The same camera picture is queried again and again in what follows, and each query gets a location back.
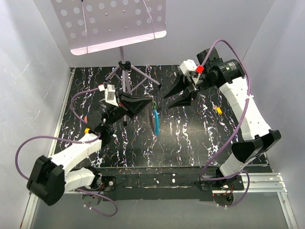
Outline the key with green tag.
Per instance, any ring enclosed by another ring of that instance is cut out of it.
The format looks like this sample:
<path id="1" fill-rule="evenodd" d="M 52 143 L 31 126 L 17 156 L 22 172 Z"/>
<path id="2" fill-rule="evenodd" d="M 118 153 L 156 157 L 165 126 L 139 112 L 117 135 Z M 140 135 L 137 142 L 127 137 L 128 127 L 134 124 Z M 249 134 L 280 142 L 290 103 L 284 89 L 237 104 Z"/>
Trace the key with green tag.
<path id="1" fill-rule="evenodd" d="M 154 110 L 157 109 L 157 103 L 154 100 L 152 101 L 152 107 L 153 107 Z"/>

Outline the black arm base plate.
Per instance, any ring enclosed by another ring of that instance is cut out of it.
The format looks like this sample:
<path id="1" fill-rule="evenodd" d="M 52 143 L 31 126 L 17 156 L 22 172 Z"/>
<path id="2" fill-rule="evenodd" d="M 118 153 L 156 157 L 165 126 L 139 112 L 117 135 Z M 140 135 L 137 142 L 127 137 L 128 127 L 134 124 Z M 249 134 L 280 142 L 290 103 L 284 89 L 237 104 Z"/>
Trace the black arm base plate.
<path id="1" fill-rule="evenodd" d="M 246 185 L 237 176 L 206 181 L 201 167 L 96 167 L 102 175 L 102 193 L 113 200 L 198 199 L 213 201 L 213 191 L 232 194 Z"/>

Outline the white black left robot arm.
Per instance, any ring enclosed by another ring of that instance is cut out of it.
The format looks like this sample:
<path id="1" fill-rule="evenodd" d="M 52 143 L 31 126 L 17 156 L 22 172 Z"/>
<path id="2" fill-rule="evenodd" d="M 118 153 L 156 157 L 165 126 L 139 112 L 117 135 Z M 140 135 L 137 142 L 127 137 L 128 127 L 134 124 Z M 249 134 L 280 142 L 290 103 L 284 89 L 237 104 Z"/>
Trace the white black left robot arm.
<path id="1" fill-rule="evenodd" d="M 114 131 L 112 125 L 125 115 L 133 118 L 152 102 L 150 96 L 132 96 L 118 92 L 116 105 L 110 105 L 105 112 L 90 111 L 86 126 L 89 129 L 78 143 L 73 143 L 51 157 L 40 156 L 34 164 L 27 182 L 27 189 L 43 200 L 54 205 L 64 193 L 80 187 L 96 191 L 101 187 L 102 175 L 96 169 L 75 166 L 106 146 Z"/>

